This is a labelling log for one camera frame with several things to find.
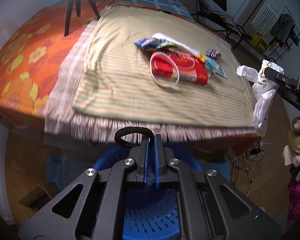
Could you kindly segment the small grey printed sachet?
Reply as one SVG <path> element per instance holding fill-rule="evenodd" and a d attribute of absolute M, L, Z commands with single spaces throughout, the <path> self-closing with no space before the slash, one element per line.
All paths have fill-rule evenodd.
<path fill-rule="evenodd" d="M 222 76 L 225 79 L 227 78 L 226 73 L 225 73 L 225 71 L 224 71 L 224 69 L 223 69 L 222 66 L 216 67 L 216 74 Z"/>

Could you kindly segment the dark candy bar wrapper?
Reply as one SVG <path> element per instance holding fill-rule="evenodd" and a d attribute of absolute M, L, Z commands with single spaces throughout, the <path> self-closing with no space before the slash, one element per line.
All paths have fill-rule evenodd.
<path fill-rule="evenodd" d="M 220 59 L 221 58 L 221 53 L 215 49 L 208 49 L 206 51 L 206 56 L 214 59 L 214 60 L 217 60 L 217 59 Z"/>

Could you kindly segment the red cardboard medicine box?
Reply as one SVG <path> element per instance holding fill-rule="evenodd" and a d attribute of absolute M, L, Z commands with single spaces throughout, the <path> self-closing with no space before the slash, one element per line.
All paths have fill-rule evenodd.
<path fill-rule="evenodd" d="M 207 85 L 209 74 L 202 61 L 194 56 L 175 51 L 154 51 L 150 58 L 152 74 L 158 77 Z"/>

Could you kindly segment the blue snack bag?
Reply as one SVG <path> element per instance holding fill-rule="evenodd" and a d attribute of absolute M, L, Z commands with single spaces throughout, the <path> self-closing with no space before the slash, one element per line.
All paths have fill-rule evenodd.
<path fill-rule="evenodd" d="M 173 42 L 165 39 L 156 38 L 143 38 L 139 41 L 134 42 L 137 48 L 143 51 L 156 51 L 170 47 L 176 47 Z"/>

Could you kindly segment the blue plastic trash basket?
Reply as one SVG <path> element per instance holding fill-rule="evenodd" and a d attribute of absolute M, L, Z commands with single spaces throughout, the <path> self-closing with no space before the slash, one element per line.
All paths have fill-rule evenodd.
<path fill-rule="evenodd" d="M 179 143 L 165 143 L 174 156 L 191 168 L 202 171 L 197 159 Z M 130 150 L 113 146 L 93 165 L 102 171 L 128 157 Z M 175 190 L 158 189 L 154 172 L 149 171 L 147 185 L 143 189 L 127 191 L 123 239 L 180 239 L 179 218 Z"/>

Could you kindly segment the black metal clothes rack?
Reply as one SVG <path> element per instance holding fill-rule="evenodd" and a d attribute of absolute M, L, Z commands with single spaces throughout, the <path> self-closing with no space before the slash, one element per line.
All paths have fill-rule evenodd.
<path fill-rule="evenodd" d="M 274 62 L 300 44 L 300 30 L 284 0 L 259 0 L 241 25 L 244 41 Z"/>

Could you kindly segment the dark hanging jacket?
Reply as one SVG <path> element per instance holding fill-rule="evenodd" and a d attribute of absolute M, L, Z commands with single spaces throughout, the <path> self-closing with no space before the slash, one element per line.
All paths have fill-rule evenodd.
<path fill-rule="evenodd" d="M 270 41 L 269 45 L 274 46 L 278 43 L 279 46 L 282 47 L 289 39 L 291 39 L 298 47 L 300 38 L 294 28 L 295 24 L 290 14 L 282 14 L 270 31 L 273 39 Z"/>

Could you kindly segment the yellow crate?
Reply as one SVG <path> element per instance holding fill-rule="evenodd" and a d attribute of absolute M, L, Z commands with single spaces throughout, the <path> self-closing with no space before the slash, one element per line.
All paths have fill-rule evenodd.
<path fill-rule="evenodd" d="M 264 54 L 269 49 L 268 42 L 259 33 L 256 33 L 255 35 L 253 35 L 253 40 L 251 41 L 250 44 L 260 54 Z"/>

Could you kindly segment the brown plush toy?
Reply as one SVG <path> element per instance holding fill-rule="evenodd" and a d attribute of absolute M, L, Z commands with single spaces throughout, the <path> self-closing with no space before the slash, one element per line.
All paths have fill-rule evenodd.
<path fill-rule="evenodd" d="M 284 147 L 282 156 L 285 166 L 300 166 L 300 116 L 292 120 L 292 129 L 287 134 L 287 145 Z"/>

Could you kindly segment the striped beige towel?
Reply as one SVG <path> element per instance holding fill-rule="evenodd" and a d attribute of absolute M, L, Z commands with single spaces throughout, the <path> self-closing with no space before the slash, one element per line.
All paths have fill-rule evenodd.
<path fill-rule="evenodd" d="M 206 85 L 180 81 L 162 88 L 152 79 L 150 55 L 136 41 L 165 34 L 201 53 L 222 55 L 225 76 Z M 249 83 L 236 74 L 238 61 L 228 43 L 194 22 L 161 11 L 112 6 L 98 20 L 84 59 L 73 109 L 97 117 L 206 127 L 251 127 Z"/>

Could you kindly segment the white radiator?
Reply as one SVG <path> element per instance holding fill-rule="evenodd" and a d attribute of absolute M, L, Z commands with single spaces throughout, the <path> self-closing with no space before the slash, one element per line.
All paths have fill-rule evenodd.
<path fill-rule="evenodd" d="M 252 28 L 264 36 L 270 32 L 285 8 L 283 0 L 264 0 L 250 22 Z"/>

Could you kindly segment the white colourful long wrapper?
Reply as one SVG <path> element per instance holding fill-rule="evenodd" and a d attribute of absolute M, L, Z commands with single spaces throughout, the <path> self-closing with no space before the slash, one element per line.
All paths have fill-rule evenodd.
<path fill-rule="evenodd" d="M 204 64 L 206 64 L 206 66 L 208 67 L 210 72 L 217 72 L 217 70 L 220 69 L 220 65 L 212 60 L 212 59 L 208 59 L 208 56 L 204 55 L 203 53 L 201 53 L 200 51 L 184 44 L 181 43 L 165 34 L 162 33 L 155 33 L 152 35 L 153 38 L 156 39 L 160 39 L 160 40 L 166 40 L 168 42 L 172 42 L 174 45 L 176 45 L 179 48 L 182 48 L 183 50 L 187 51 L 188 53 L 190 53 L 192 56 L 196 57 L 199 61 L 202 61 Z"/>

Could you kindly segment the fringed pink woven blanket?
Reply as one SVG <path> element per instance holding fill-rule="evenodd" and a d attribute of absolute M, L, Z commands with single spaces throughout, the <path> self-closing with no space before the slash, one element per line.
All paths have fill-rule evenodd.
<path fill-rule="evenodd" d="M 76 113 L 72 103 L 84 72 L 83 61 L 86 49 L 97 21 L 89 21 L 66 58 L 61 63 L 55 87 L 49 95 L 45 108 L 45 132 L 52 135 L 67 135 L 74 139 L 109 143 L 114 142 L 118 129 L 127 126 L 149 128 L 160 134 L 163 141 L 186 142 L 201 140 L 258 138 L 253 127 L 212 128 L 181 125 L 143 124 L 133 121 L 111 120 Z"/>

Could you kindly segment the black folding chair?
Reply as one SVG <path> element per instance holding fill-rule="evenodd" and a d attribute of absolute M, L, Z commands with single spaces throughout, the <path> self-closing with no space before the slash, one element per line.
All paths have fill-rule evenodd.
<path fill-rule="evenodd" d="M 196 0 L 195 12 L 191 14 L 198 23 L 201 18 L 222 27 L 226 40 L 236 49 L 242 41 L 252 41 L 253 37 L 227 13 L 227 0 Z"/>

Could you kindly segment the cardboard box on floor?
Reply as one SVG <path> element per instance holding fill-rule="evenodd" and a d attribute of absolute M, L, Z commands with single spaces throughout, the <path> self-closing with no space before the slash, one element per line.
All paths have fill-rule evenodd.
<path fill-rule="evenodd" d="M 60 189 L 54 182 L 38 184 L 23 196 L 18 204 L 25 210 L 35 214 L 59 193 Z"/>

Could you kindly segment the orange floral bed sheet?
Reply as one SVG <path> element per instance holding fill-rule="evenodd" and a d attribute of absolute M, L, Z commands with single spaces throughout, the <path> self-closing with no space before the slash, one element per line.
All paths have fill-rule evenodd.
<path fill-rule="evenodd" d="M 45 108 L 66 58 L 93 13 L 88 2 L 71 15 L 73 30 L 63 35 L 66 3 L 33 15 L 0 51 L 0 117 L 28 133 L 45 133 Z"/>

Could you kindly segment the black tripod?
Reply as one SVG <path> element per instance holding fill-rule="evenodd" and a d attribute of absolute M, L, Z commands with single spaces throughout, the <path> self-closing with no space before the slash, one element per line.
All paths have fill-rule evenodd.
<path fill-rule="evenodd" d="M 101 18 L 97 7 L 94 3 L 94 0 L 87 0 L 90 7 L 92 8 L 97 20 Z M 70 23 L 71 23 L 71 15 L 72 15 L 72 10 L 73 8 L 76 8 L 76 16 L 79 17 L 81 15 L 81 0 L 68 0 L 68 6 L 66 10 L 66 17 L 65 17 L 65 28 L 64 28 L 64 36 L 69 35 L 70 31 Z"/>

